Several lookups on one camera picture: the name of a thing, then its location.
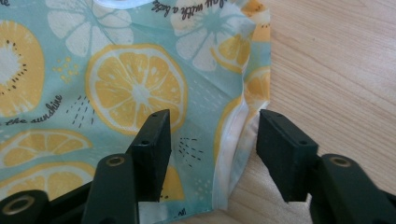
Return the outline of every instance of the metal screw head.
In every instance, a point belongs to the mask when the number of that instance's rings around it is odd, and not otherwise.
[[[106,164],[108,166],[118,166],[118,165],[123,164],[124,162],[125,162],[125,159],[123,157],[116,156],[116,157],[112,157],[112,158],[108,159],[106,161]]]
[[[12,216],[22,212],[35,203],[35,198],[30,195],[22,195],[21,197],[12,200],[3,207],[3,214]]]
[[[351,165],[350,161],[347,161],[346,159],[341,158],[341,157],[331,157],[330,161],[333,164],[335,164],[337,166],[341,166],[341,167],[349,167]]]

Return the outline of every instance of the wooden table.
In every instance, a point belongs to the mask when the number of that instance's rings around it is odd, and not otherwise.
[[[317,143],[396,194],[396,1],[266,0],[272,98]],[[310,223],[308,203],[283,203],[252,153],[227,212],[178,223]]]

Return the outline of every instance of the tabletop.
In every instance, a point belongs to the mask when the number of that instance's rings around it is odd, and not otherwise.
[[[319,144],[396,194],[396,2],[266,0],[271,104]],[[311,223],[308,203],[283,203],[252,153],[228,211],[178,223]]]

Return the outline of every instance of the citrus print fabric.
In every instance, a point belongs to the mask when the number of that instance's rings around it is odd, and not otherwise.
[[[142,223],[227,207],[269,102],[265,5],[1,3],[0,200],[27,189],[52,200],[91,181],[149,114],[170,109],[162,196],[139,203]]]

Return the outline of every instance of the cloth bag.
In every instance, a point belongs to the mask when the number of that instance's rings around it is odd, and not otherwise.
[[[1,1],[0,200],[27,189],[52,200],[91,181],[168,108],[172,154],[160,202],[139,204],[142,223],[225,209],[269,102],[268,9],[108,2]]]

